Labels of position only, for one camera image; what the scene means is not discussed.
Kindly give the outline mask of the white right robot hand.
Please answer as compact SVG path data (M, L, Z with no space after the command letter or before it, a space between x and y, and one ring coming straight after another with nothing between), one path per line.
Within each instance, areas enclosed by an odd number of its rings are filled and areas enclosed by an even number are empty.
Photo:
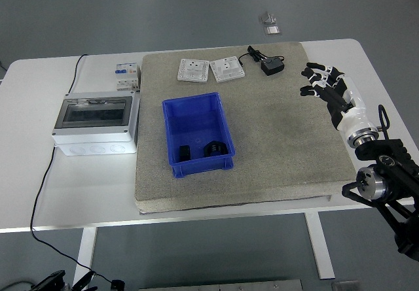
M301 75L309 85L300 89L302 96L315 96L327 103L331 121L356 148L378 139L377 127L367 118L367 108L353 80L336 67L308 62Z

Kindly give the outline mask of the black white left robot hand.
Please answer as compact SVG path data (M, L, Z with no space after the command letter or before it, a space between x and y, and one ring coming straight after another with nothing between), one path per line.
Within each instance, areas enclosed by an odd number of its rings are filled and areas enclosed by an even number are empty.
M86 286L89 285L89 283L92 281L92 279L96 276L95 271L89 271L84 276L82 276L76 283L72 286L72 291L81 291Z

